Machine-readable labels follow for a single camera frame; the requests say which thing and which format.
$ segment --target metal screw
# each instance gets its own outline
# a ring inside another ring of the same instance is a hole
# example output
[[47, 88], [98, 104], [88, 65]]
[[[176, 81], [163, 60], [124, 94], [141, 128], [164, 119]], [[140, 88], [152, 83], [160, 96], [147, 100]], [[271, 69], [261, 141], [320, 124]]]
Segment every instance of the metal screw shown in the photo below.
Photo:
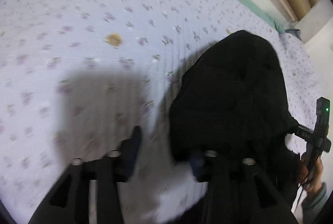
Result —
[[108, 157], [119, 157], [120, 155], [120, 151], [109, 151], [107, 154]]
[[71, 164], [73, 166], [80, 166], [83, 164], [83, 160], [81, 158], [74, 158], [71, 160]]
[[253, 158], [244, 158], [243, 164], [247, 166], [252, 166], [255, 164], [255, 160]]
[[208, 150], [208, 151], [205, 151], [205, 156], [207, 156], [207, 157], [216, 157], [217, 152], [213, 151], [213, 150]]

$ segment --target sleeve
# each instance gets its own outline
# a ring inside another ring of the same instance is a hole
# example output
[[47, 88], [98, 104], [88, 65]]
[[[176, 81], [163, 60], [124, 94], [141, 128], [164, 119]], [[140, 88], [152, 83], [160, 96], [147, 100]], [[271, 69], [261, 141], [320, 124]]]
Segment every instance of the sleeve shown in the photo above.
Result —
[[321, 190], [316, 197], [312, 199], [305, 198], [302, 202], [304, 224], [311, 224], [322, 210], [328, 199], [326, 192], [326, 183], [323, 182]]

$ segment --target black fabric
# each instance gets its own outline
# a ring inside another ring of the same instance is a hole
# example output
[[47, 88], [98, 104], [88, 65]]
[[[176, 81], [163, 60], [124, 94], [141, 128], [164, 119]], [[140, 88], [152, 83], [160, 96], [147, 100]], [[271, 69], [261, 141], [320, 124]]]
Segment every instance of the black fabric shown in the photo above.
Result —
[[292, 206], [299, 156], [285, 147], [285, 136], [298, 122], [265, 39], [238, 31], [209, 48], [184, 74], [169, 120], [176, 161], [187, 161], [193, 149], [215, 150], [230, 162], [254, 158]]

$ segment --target white mattress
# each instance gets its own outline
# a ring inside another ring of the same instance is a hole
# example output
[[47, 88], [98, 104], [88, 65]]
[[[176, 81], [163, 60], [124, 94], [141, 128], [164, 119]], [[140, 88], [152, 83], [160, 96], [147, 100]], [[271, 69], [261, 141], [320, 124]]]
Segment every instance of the white mattress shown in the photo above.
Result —
[[[119, 184], [126, 224], [162, 223], [204, 193], [174, 167], [168, 109], [182, 74], [237, 30], [267, 39], [291, 114], [314, 127], [320, 86], [303, 44], [237, 0], [0, 0], [0, 197], [29, 218], [72, 158], [97, 159], [141, 125], [131, 181]], [[119, 34], [118, 48], [106, 42]], [[290, 136], [287, 145], [304, 152]]]

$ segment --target human hand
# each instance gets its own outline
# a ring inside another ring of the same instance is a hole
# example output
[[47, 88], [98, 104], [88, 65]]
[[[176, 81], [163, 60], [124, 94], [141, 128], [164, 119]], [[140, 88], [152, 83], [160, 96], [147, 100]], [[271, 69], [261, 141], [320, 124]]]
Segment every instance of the human hand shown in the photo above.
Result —
[[[301, 166], [300, 170], [297, 176], [297, 182], [301, 184], [302, 182], [306, 182], [307, 179], [306, 176], [308, 174], [308, 169], [305, 165], [305, 153], [301, 157]], [[321, 161], [320, 157], [318, 157], [316, 163], [315, 163], [315, 172], [313, 174], [312, 181], [307, 189], [305, 189], [308, 193], [308, 198], [312, 199], [314, 198], [321, 190], [322, 182], [321, 182], [321, 176], [323, 175], [323, 162]]]

